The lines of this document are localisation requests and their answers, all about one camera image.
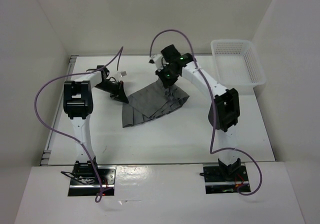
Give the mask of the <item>grey pleated skirt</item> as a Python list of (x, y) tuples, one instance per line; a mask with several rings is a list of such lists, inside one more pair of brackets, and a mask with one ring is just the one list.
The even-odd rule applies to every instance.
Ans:
[(157, 81), (134, 92), (122, 105), (122, 127), (138, 126), (168, 115), (181, 108), (189, 95), (177, 85), (165, 88)]

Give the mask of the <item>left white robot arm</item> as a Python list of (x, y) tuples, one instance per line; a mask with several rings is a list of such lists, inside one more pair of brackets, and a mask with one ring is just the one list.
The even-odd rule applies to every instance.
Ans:
[(92, 89), (109, 93), (113, 100), (125, 104), (129, 102), (124, 82), (109, 74), (106, 67), (98, 65), (95, 69), (81, 73), (75, 80), (65, 81), (63, 86), (63, 110), (71, 121), (75, 142), (79, 144), (73, 175), (88, 184), (97, 182), (100, 177), (90, 132), (90, 119), (94, 110)]

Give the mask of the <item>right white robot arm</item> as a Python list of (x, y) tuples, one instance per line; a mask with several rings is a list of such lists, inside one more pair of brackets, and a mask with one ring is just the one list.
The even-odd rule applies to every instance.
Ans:
[(156, 66), (156, 75), (165, 88), (172, 87), (182, 77), (195, 86), (211, 104), (208, 120), (213, 138), (218, 138), (219, 176), (230, 181), (239, 170), (241, 160), (236, 153), (238, 118), (240, 116), (239, 93), (228, 89), (201, 68), (190, 54), (181, 54), (173, 44), (160, 54), (150, 57)]

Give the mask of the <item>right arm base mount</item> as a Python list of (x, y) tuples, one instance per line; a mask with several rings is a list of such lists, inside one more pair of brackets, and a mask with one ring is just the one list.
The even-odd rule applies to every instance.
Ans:
[(251, 187), (244, 165), (231, 175), (229, 179), (223, 177), (218, 164), (205, 164), (199, 174), (204, 178), (206, 194), (250, 193)]

